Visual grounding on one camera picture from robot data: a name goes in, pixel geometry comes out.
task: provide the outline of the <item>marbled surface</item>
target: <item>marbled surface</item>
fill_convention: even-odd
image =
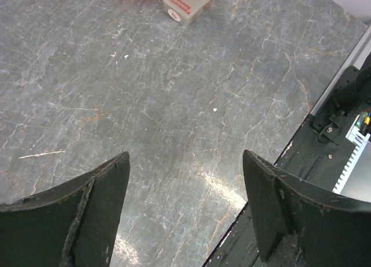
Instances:
[[[365,30],[330,0],[216,0],[187,28],[161,0],[0,15],[0,202],[127,150],[111,266],[200,266],[246,201],[243,149],[274,161]]]

